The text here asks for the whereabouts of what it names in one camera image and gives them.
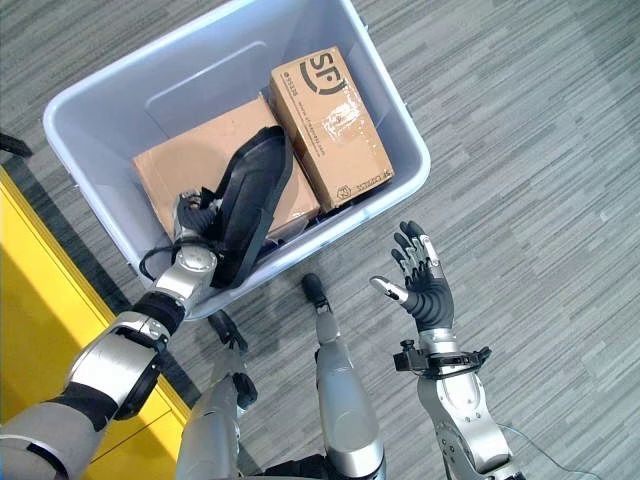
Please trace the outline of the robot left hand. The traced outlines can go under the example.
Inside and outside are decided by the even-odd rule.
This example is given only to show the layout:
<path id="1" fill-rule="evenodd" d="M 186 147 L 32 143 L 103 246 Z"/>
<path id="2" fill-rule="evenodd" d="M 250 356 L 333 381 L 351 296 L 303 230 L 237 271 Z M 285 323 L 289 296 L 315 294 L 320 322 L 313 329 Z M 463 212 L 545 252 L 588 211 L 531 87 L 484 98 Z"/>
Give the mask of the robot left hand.
<path id="1" fill-rule="evenodd" d="M 178 195 L 173 209 L 173 240 L 218 241 L 215 220 L 221 199 L 211 190 L 189 190 Z"/>

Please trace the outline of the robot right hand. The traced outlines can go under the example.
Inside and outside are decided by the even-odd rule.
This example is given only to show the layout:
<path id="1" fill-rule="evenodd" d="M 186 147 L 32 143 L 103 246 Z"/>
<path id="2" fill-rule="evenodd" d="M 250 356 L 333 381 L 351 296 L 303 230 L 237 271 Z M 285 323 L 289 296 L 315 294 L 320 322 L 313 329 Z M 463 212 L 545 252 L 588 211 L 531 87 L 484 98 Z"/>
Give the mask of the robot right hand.
<path id="1" fill-rule="evenodd" d="M 370 284 L 398 303 L 414 319 L 418 332 L 451 329 L 453 295 L 430 237 L 414 221 L 402 221 L 399 228 L 391 256 L 400 267 L 404 285 L 383 276 L 372 277 Z"/>

